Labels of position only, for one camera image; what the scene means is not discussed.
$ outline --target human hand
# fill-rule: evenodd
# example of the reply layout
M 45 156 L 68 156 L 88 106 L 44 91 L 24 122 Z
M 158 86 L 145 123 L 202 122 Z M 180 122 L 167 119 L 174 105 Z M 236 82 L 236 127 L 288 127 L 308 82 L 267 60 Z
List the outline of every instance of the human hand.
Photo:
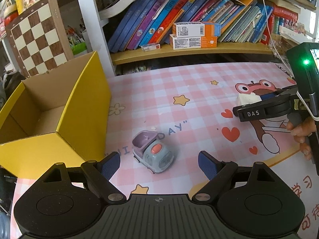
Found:
M 310 135 L 312 132 L 316 131 L 315 121 L 312 117 L 306 118 L 306 120 L 300 125 L 294 127 L 289 121 L 287 123 L 287 130 L 291 132 L 294 140 L 300 144 L 300 151 L 304 154 L 307 160 L 312 158 L 311 148 L 305 143 L 306 136 Z

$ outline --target pink table mat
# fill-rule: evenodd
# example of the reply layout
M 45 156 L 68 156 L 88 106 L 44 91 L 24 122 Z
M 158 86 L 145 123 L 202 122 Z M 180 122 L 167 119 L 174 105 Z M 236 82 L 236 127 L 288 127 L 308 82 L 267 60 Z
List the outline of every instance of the pink table mat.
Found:
M 110 182 L 127 197 L 189 193 L 207 182 L 198 167 L 198 153 L 220 161 L 251 166 L 293 152 L 296 143 L 286 131 L 286 116 L 240 123 L 233 116 L 239 93 L 267 93 L 295 84 L 275 63 L 222 63 L 180 66 L 117 76 L 108 80 L 109 109 L 106 154 L 118 151 L 121 166 Z M 155 130 L 175 153 L 172 166 L 151 174 L 133 159 L 132 138 Z M 34 181 L 18 179 L 14 203 Z M 20 231 L 12 215 L 11 239 Z

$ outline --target yellow cardboard box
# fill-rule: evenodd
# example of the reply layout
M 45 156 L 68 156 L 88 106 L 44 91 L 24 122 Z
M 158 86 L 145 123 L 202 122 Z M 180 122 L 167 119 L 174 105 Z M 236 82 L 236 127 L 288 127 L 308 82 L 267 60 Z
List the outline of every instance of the yellow cardboard box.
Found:
M 97 52 L 22 81 L 0 111 L 0 165 L 37 179 L 56 162 L 100 161 L 110 98 Z

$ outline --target chessboard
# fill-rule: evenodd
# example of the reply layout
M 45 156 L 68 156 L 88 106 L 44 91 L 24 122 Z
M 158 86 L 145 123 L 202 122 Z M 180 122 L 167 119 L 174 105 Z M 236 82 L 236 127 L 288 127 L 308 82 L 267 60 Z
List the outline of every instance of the chessboard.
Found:
M 8 26 L 6 32 L 26 78 L 74 58 L 56 0 L 40 0 Z

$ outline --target device screen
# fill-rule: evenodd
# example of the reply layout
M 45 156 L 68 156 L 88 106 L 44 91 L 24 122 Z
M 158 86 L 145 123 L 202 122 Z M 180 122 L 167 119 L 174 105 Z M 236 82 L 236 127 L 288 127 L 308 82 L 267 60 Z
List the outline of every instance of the device screen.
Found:
M 310 49 L 310 52 L 311 52 L 311 54 L 316 62 L 316 66 L 319 70 L 319 67 L 318 67 L 319 66 L 319 49 Z

